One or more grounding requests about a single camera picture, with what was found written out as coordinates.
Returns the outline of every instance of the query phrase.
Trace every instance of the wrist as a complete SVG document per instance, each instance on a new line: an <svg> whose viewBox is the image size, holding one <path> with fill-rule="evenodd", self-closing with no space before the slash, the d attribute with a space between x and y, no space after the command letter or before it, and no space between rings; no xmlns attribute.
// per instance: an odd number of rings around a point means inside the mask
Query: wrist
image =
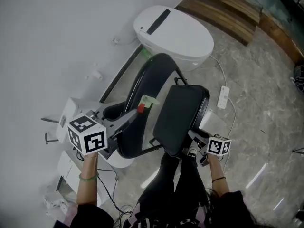
<svg viewBox="0 0 304 228"><path fill-rule="evenodd" d="M88 154L84 156L84 159L97 159L98 158L98 152Z"/></svg>
<svg viewBox="0 0 304 228"><path fill-rule="evenodd" d="M208 162L209 162L209 163L219 162L218 156L216 156L216 155L214 155L214 154L209 154L209 153L207 153L207 158L208 158Z"/></svg>

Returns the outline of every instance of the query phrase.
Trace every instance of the black chair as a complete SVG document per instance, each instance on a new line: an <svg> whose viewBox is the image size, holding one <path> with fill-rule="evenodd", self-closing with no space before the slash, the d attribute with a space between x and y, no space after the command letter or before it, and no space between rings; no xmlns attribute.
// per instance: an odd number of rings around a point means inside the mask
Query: black chair
<svg viewBox="0 0 304 228"><path fill-rule="evenodd" d="M103 115L117 119L130 110L137 109L143 95L156 98L169 76L176 72L175 85L171 86L153 130L151 148L143 150L143 135L152 108L145 108L135 120L126 123L116 135L119 153L125 158L134 158L163 147L172 157L183 148L189 148L193 130L202 137L209 137L199 129L209 102L209 91L200 85L189 85L174 60L166 54L150 58L139 71L125 102L108 107Z"/></svg>

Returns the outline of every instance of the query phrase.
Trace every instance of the shoe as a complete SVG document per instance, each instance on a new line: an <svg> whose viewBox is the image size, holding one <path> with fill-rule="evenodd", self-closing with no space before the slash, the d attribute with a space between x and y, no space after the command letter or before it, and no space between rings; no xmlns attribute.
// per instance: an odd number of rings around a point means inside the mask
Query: shoe
<svg viewBox="0 0 304 228"><path fill-rule="evenodd" d="M192 157L196 159L196 155L198 154L198 151L195 147L190 147L187 153L187 156Z"/></svg>

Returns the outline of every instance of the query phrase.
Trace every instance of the hand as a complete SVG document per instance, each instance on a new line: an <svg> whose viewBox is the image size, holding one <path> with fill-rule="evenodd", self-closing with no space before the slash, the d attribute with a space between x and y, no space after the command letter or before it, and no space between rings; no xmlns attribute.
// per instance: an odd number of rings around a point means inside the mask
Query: hand
<svg viewBox="0 0 304 228"><path fill-rule="evenodd" d="M219 158L218 158L218 156L216 156L214 154L207 153L207 161L210 164L211 162L218 162Z"/></svg>

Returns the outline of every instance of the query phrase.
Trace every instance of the black wristband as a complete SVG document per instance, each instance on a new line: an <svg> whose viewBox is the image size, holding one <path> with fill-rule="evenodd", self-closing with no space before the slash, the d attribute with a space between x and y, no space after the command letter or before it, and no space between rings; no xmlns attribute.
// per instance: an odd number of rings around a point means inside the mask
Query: black wristband
<svg viewBox="0 0 304 228"><path fill-rule="evenodd" d="M224 178L226 179L226 177L217 178L217 179L213 180L212 183L213 183L214 181L221 180L221 179L224 179Z"/></svg>

